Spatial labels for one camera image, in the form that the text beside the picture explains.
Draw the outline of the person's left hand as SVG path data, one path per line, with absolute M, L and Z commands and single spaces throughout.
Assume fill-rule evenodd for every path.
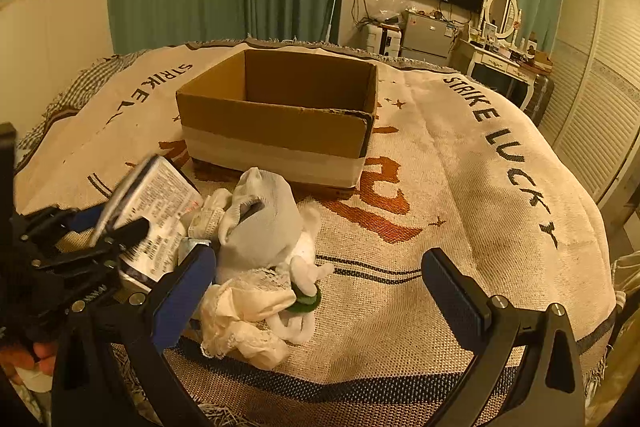
M 21 376 L 17 374 L 17 367 L 20 369 L 38 369 L 43 374 L 52 376 L 58 344 L 34 343 L 27 349 L 22 345 L 3 346 L 0 350 L 1 367 L 14 384 L 21 384 Z

